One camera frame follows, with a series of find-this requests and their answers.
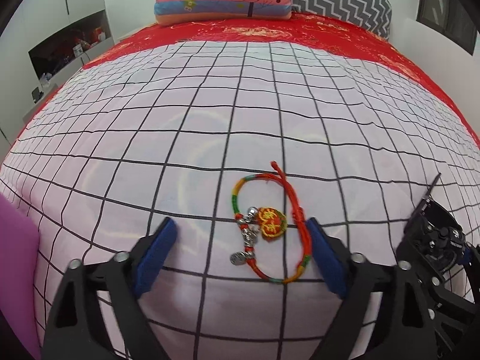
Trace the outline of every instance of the embroidered pendant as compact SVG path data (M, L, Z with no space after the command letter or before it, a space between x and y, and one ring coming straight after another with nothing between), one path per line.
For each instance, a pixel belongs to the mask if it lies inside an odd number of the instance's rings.
M280 237L287 229L287 218L275 208L261 207L258 210L258 224L267 240Z

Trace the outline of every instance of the silver bead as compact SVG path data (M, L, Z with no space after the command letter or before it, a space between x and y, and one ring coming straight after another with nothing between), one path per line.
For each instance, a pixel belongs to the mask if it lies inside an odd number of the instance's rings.
M243 243L245 246L249 246L252 248L258 241L257 235L250 229L243 230L242 235Z
M412 265L408 261L399 261L398 267L404 271L409 271Z
M247 262L244 251L238 251L230 256L230 262L235 266L242 266Z
M247 211L246 221L248 223L254 221L257 218L257 215L258 215L258 208L250 207Z
M245 255L246 259L254 259L255 258L255 252L254 251L245 251L243 252Z

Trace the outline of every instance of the bed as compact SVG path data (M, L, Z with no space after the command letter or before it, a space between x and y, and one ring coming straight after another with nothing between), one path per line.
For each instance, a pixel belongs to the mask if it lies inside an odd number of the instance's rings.
M230 264L241 245L230 191L285 169L306 217L374 263L395 264L403 227L426 188L480 242L479 140L454 102L383 37L332 17L232 19L153 26L86 65L47 102L0 170L0 193L40 231L34 278L42 342L73 258L108 260L169 216L178 240L140 299L173 360L306 360L340 300L317 268L272 285ZM280 187L251 183L239 205L277 207ZM290 226L259 242L271 276L301 253ZM472 300L462 271L448 288ZM99 293L116 353L126 357ZM355 357L366 348L374 294Z

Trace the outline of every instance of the multicolored cord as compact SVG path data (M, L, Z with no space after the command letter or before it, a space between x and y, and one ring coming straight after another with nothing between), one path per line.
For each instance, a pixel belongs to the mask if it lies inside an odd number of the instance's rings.
M238 208L238 193L242 186L251 180L273 180L274 182L280 184L285 189L287 196L289 197L292 203L292 216L295 224L298 228L298 233L300 235L300 240L302 242L303 247L303 257L300 262L297 264L296 273L288 277L286 279L275 279L266 274L264 274L257 266L256 258L255 258L255 250L253 246L248 246L245 244L244 247L244 256L246 258L246 263L253 269L253 271L262 279L270 281L271 283L291 283L297 280L300 276L302 276L303 272L305 271L305 267L307 266L308 262L311 259L311 237L308 229L305 226L305 218L303 216L303 210L299 205L297 195L291 186L291 184L287 181L287 177L285 173L280 169L278 164L275 161L270 163L273 169L275 169L279 176L272 175L272 174L257 174L257 175L250 175L242 178L233 188L232 190L232 206L233 211L235 213L235 220L238 223L238 227L243 232L249 229L249 225L245 223L243 220L243 214L240 213Z

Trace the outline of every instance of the metal screw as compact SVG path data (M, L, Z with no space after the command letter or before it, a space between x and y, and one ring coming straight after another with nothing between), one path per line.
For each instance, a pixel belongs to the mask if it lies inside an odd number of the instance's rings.
M404 271L409 271L412 265L408 261L399 261L398 267Z
M130 257L130 254L126 251L121 251L113 258L117 263L122 263Z
M69 262L68 267L70 269L77 269L79 266L82 265L82 260L80 259L73 259Z
M361 253L353 253L350 258L354 263L358 264L363 264L366 260L365 256Z

